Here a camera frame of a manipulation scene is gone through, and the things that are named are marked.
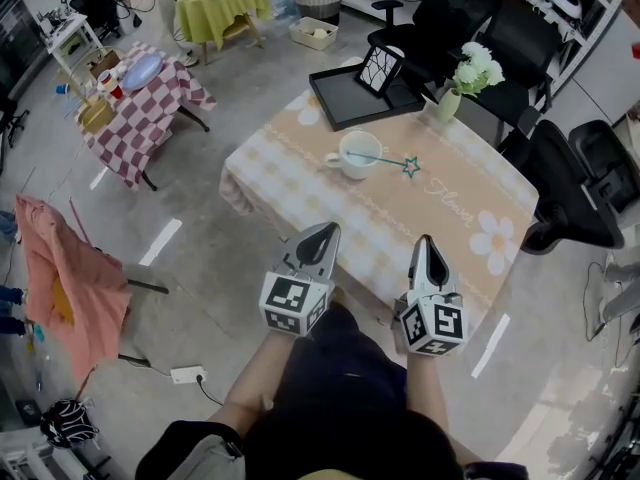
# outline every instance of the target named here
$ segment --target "white mug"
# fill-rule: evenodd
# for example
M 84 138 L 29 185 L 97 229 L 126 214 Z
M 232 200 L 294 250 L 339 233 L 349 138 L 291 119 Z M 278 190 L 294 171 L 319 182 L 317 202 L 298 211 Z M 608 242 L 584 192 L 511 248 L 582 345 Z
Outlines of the white mug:
M 327 167 L 342 169 L 342 172 L 353 180 L 363 180 L 371 174 L 381 155 L 382 145 L 374 135 L 355 130 L 342 137 L 339 152 L 325 156 L 324 164 Z

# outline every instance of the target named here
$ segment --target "teal star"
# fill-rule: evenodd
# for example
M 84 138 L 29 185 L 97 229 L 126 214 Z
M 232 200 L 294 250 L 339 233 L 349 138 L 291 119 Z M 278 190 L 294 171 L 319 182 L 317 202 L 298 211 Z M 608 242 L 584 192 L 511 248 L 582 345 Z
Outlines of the teal star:
M 409 175 L 410 179 L 413 179 L 413 175 L 419 170 L 420 166 L 418 165 L 417 156 L 414 156 L 413 158 L 405 158 L 404 169 L 402 169 L 402 172 L 406 172 Z

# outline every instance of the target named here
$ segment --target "round table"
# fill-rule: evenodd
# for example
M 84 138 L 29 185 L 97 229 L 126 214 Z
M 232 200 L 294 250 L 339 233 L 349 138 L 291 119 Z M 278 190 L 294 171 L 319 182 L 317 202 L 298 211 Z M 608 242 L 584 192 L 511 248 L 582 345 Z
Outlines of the round table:
M 255 9 L 260 19 L 271 16 L 269 0 L 178 0 L 177 13 L 186 41 L 202 44 L 215 41 L 218 50 L 222 48 L 224 38 L 245 29 L 258 35 L 247 11 Z

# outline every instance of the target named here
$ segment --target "vase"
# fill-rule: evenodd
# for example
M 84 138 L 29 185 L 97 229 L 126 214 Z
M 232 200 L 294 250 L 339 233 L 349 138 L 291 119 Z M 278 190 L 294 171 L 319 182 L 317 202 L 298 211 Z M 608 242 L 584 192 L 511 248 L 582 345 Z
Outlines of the vase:
M 460 93 L 456 89 L 449 89 L 438 103 L 436 117 L 439 121 L 446 123 L 455 115 L 460 106 Z

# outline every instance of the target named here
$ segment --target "mug handle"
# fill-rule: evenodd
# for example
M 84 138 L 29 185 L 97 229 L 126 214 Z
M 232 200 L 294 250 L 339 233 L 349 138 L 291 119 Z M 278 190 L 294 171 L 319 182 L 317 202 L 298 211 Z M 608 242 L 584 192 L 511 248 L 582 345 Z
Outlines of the mug handle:
M 332 169 L 340 167 L 340 155 L 338 153 L 329 153 L 324 157 L 324 165 Z

